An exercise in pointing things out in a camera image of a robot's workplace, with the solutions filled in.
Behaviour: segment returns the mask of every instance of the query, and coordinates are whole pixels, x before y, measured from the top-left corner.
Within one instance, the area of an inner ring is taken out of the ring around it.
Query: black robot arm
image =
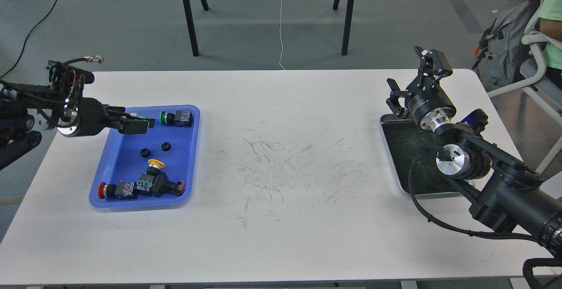
[[[96,135],[105,127],[123,134],[143,134],[154,126],[154,119],[135,117],[125,113],[124,107],[111,107],[82,97],[84,85],[93,83],[94,75],[70,65],[77,61],[101,63],[104,58],[86,56],[64,63],[49,61],[46,86],[0,79],[0,170],[40,144],[41,133],[33,130],[36,117],[40,123],[45,121],[42,129],[56,127],[65,137]]]
[[[480,132],[487,124],[484,111],[478,109],[460,123],[451,122],[456,109],[439,86],[439,80],[451,75],[452,70],[443,53],[414,49],[420,57],[418,75],[405,91],[401,91],[393,79],[388,79],[391,93],[387,104],[397,117],[411,115],[416,125],[433,131],[438,148],[425,150],[436,152],[437,168],[447,175],[452,187],[470,201],[472,217],[494,232],[465,231],[447,225],[425,211],[410,193],[416,207],[428,221],[453,231],[485,238],[527,239],[545,247],[554,258],[528,260],[523,270],[530,287],[540,288],[532,267],[562,267],[562,203],[540,190],[544,182],[541,175],[483,139]],[[405,98],[404,107],[399,98]],[[465,181],[482,178],[490,170],[493,173],[482,191]],[[530,235],[512,233],[517,225]]]

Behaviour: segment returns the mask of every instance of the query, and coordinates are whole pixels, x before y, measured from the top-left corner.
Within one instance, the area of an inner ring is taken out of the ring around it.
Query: white chair
[[[560,126],[562,126],[562,90],[556,87],[548,78],[544,76],[546,72],[546,61],[542,55],[542,46],[544,43],[550,42],[556,45],[562,50],[562,42],[552,39],[539,31],[534,29],[536,22],[538,21],[538,11],[530,19],[529,23],[526,25],[525,35],[522,37],[521,42],[525,45],[530,46],[530,53],[533,58],[526,61],[521,65],[520,72],[525,77],[525,79],[512,83],[508,86],[501,87],[490,91],[488,97],[494,97],[508,91],[521,88],[524,93],[526,93],[532,100],[534,100],[550,117],[556,121]],[[539,93],[541,91],[548,99],[550,99],[550,104],[546,101],[543,96]],[[558,139],[554,147],[548,152],[546,157],[537,167],[536,172],[542,173],[548,165],[554,160],[558,152],[562,149],[562,137]]]

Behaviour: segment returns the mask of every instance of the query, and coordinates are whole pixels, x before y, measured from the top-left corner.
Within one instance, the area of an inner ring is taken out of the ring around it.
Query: backpack
[[[484,31],[474,51],[478,67],[488,59],[488,78],[496,86],[506,86],[522,80],[521,64],[530,59],[530,47],[521,43],[527,23],[538,10],[540,0],[527,0],[521,5],[500,11],[492,25]]]

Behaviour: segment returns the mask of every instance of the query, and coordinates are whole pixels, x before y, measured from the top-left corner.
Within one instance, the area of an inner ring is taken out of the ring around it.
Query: tabletop
[[[169,209],[96,209],[88,193],[108,131],[58,134],[0,245],[2,285],[520,277],[525,259],[549,257],[441,229],[400,194],[379,118],[386,79],[404,88],[416,70],[94,74],[84,95],[102,103],[199,107],[191,195]],[[484,138],[518,156],[472,71],[441,85],[454,122],[484,109]],[[421,203],[487,231],[463,197]]]

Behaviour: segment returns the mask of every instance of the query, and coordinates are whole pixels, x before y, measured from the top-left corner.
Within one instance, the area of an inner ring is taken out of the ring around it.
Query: person
[[[562,41],[562,0],[544,0],[538,16],[540,32]],[[543,54],[547,66],[546,77],[562,89],[562,50],[548,42]]]

